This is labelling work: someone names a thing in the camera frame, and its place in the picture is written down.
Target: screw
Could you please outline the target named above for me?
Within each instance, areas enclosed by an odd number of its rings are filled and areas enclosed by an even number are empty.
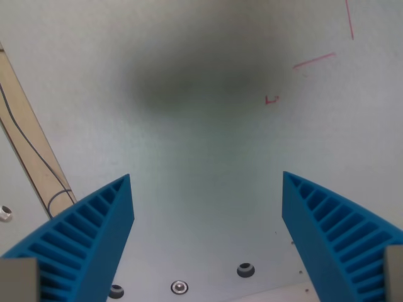
[[[13,213],[6,206],[0,206],[0,221],[9,222],[13,217]]]
[[[189,286],[186,282],[177,280],[171,284],[171,291],[174,294],[186,294]]]

